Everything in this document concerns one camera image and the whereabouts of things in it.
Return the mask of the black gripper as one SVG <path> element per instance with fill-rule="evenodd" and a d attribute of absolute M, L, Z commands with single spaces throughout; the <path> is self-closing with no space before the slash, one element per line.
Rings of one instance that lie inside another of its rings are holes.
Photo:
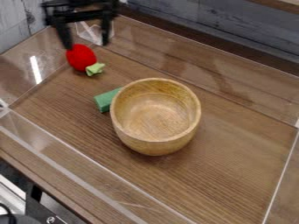
<path fill-rule="evenodd" d="M 117 16 L 118 0 L 44 0 L 41 2 L 44 21 L 54 26 L 60 42 L 72 49 L 72 36 L 68 23 L 101 20 L 102 46 L 108 44 L 110 21 Z"/>

